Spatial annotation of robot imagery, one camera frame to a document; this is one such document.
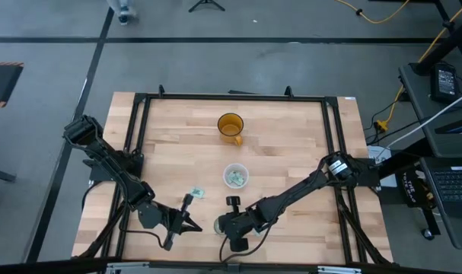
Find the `small object in cup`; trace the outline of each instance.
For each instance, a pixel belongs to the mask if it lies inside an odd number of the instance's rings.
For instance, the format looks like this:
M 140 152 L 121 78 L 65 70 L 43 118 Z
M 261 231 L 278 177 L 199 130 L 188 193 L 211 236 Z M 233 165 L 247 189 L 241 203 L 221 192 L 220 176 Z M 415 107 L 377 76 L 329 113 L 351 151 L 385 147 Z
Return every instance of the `small object in cup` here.
M 202 199 L 203 198 L 203 194 L 205 193 L 205 191 L 197 186 L 194 186 L 191 190 L 190 190 L 190 195 L 191 196 L 194 196 L 195 198 L 199 198 L 199 199 Z
M 229 164 L 224 170 L 224 183 L 233 189 L 240 189 L 247 184 L 249 171 L 242 164 Z
M 241 132 L 244 128 L 243 119 L 236 113 L 226 113 L 218 119 L 218 131 L 221 133 L 221 140 L 237 146 L 243 144 Z

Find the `wooden tabletop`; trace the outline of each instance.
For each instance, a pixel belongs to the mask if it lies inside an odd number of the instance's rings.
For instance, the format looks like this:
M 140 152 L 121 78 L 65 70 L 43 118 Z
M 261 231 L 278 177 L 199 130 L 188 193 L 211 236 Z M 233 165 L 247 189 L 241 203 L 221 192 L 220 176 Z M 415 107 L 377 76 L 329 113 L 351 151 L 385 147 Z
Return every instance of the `wooden tabletop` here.
M 104 138 L 122 149 L 134 93 L 113 95 Z M 366 158 L 368 151 L 354 98 L 341 97 L 339 111 L 348 153 Z M 241 147 L 223 143 L 217 120 L 228 112 L 244 120 Z M 333 128 L 334 147 L 339 149 Z M 136 125 L 141 114 L 138 114 Z M 138 128 L 133 135 L 135 146 Z M 241 210 L 265 196 L 278 195 L 303 180 L 318 161 L 327 155 L 327 142 L 319 103 L 231 100 L 151 100 L 143 153 L 142 179 L 156 193 L 156 201 L 179 208 L 186 193 L 198 186 L 203 199 L 193 199 L 189 212 L 203 232 L 187 232 L 174 238 L 171 251 L 158 247 L 147 234 L 127 234 L 123 259 L 218 262 L 223 237 L 214 231 L 214 221 L 231 207 L 226 196 L 240 196 Z M 249 183 L 239 190 L 227 187 L 222 179 L 226 166 L 242 163 L 250 172 Z M 102 183 L 88 195 L 82 213 L 73 255 L 85 251 L 107 222 L 114 182 Z M 366 187 L 355 189 L 362 228 L 387 259 L 392 260 L 381 207 L 376 195 Z M 130 216 L 129 229 L 141 230 L 137 213 Z M 163 240 L 161 225 L 153 232 Z M 114 254 L 118 230 L 111 241 Z M 353 257 L 358 260 L 354 234 L 349 228 Z M 247 235 L 250 248 L 261 237 Z M 224 257 L 231 254 L 228 243 Z M 337 207 L 331 187 L 315 191 L 279 217 L 264 245 L 251 256 L 239 257 L 248 263 L 344 263 Z

